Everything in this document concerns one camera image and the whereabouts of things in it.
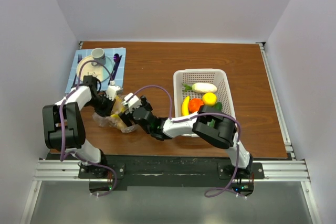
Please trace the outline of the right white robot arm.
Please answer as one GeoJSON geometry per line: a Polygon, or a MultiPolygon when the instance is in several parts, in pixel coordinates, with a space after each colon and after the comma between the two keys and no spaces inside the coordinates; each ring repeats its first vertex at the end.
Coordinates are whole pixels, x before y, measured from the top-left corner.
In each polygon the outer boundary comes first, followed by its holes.
{"type": "Polygon", "coordinates": [[[138,125],[153,138],[164,141],[178,136],[196,134],[210,145],[229,155],[234,173],[246,178],[253,171],[253,157],[240,141],[241,125],[232,116],[203,105],[197,112],[178,118],[161,118],[152,113],[145,96],[130,93],[122,100],[125,111],[119,114],[126,126],[138,125]]]}

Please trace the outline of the yellow fake lemon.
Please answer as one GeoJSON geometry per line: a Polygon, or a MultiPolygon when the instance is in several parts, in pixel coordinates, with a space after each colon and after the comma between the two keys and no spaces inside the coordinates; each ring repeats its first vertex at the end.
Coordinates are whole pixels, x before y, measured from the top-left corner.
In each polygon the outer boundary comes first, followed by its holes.
{"type": "Polygon", "coordinates": [[[214,106],[217,103],[217,96],[212,92],[205,93],[202,96],[204,105],[214,106]]]}

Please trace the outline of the yellow fake banana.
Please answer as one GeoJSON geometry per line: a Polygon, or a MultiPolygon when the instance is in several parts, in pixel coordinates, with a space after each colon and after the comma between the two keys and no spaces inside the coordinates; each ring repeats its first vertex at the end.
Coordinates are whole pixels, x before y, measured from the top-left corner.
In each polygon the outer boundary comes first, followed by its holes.
{"type": "Polygon", "coordinates": [[[190,96],[187,96],[184,99],[184,101],[182,102],[182,106],[181,106],[181,115],[182,116],[187,116],[187,115],[190,114],[189,108],[188,108],[189,102],[190,102],[190,96]]]}

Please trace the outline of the orange fake fruit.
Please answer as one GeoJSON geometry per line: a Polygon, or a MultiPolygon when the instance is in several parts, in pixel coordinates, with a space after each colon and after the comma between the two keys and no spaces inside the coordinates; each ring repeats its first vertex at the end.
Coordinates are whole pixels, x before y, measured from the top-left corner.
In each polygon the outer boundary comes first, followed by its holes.
{"type": "Polygon", "coordinates": [[[203,105],[204,105],[204,102],[201,99],[198,99],[198,98],[191,99],[188,103],[188,110],[190,113],[195,113],[203,105]]]}

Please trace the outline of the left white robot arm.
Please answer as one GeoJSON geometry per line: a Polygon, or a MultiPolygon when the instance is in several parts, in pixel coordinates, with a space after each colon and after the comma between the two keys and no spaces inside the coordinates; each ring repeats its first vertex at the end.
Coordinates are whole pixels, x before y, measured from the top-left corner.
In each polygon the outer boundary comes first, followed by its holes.
{"type": "Polygon", "coordinates": [[[100,81],[94,76],[84,76],[59,102],[43,107],[43,126],[46,146],[60,152],[60,161],[68,156],[80,160],[80,169],[96,178],[104,178],[112,172],[102,150],[94,147],[86,138],[81,109],[90,106],[100,117],[111,115],[116,97],[122,90],[110,81],[104,93],[99,90],[100,81]]]}

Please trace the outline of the clear zip top bag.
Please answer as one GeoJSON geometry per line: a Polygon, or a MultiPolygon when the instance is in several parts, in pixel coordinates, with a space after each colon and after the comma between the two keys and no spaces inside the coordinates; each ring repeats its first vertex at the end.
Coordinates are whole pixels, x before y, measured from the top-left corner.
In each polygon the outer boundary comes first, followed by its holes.
{"type": "Polygon", "coordinates": [[[102,117],[95,112],[92,115],[93,120],[100,127],[115,127],[124,134],[134,132],[137,129],[137,126],[136,125],[126,126],[126,124],[119,117],[119,114],[125,111],[125,106],[122,104],[123,99],[124,95],[116,96],[115,104],[113,106],[111,115],[102,117]]]}

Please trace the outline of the white fake bread roll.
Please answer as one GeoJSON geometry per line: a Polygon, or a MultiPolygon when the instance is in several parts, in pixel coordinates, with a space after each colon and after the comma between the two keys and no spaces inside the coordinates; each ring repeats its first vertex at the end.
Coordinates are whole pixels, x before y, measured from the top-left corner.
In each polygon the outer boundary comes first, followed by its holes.
{"type": "Polygon", "coordinates": [[[184,92],[193,91],[195,93],[215,93],[217,92],[217,87],[211,83],[198,82],[193,85],[182,84],[184,87],[184,92]]]}

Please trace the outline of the green fake cucumber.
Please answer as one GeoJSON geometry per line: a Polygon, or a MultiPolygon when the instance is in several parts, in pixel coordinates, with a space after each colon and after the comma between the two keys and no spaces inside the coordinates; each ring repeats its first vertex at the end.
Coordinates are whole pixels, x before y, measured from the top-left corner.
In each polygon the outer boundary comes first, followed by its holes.
{"type": "MultiPolygon", "coordinates": [[[[213,111],[216,112],[216,113],[220,113],[222,111],[222,108],[223,108],[223,105],[221,102],[217,102],[213,107],[213,111]]],[[[211,119],[207,125],[209,127],[214,127],[215,126],[215,123],[216,123],[216,120],[215,119],[211,119]]]]}

